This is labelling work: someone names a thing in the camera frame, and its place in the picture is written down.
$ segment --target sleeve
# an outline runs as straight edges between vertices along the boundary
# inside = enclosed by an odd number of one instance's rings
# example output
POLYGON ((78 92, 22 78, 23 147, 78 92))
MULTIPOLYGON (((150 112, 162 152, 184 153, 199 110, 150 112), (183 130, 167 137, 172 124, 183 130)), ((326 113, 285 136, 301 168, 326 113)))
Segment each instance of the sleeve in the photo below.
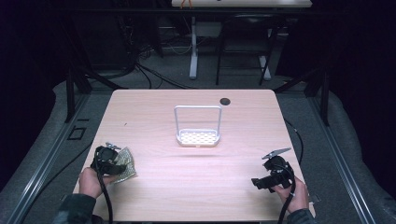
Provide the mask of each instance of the sleeve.
POLYGON ((294 211, 288 216, 288 224, 318 224, 309 209, 294 211))
POLYGON ((53 224, 91 222, 96 199, 85 194, 70 194, 61 204, 53 224))

